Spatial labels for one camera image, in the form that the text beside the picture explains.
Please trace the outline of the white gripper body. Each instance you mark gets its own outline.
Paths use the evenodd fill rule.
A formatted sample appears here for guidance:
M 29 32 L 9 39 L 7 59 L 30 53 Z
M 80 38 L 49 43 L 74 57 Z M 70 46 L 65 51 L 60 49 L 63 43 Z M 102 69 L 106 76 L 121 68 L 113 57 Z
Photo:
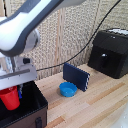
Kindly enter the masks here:
M 0 90 L 20 85 L 37 78 L 35 66 L 30 58 L 0 58 Z

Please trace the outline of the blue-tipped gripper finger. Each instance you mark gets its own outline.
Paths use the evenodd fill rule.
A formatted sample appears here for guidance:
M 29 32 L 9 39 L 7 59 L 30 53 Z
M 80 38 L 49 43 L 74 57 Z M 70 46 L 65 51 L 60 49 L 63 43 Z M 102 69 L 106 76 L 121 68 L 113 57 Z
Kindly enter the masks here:
M 19 95 L 19 99 L 21 99 L 22 98 L 22 89 L 23 89 L 23 84 L 21 84 L 21 85 L 18 85 L 17 86 L 18 87 L 18 95 Z

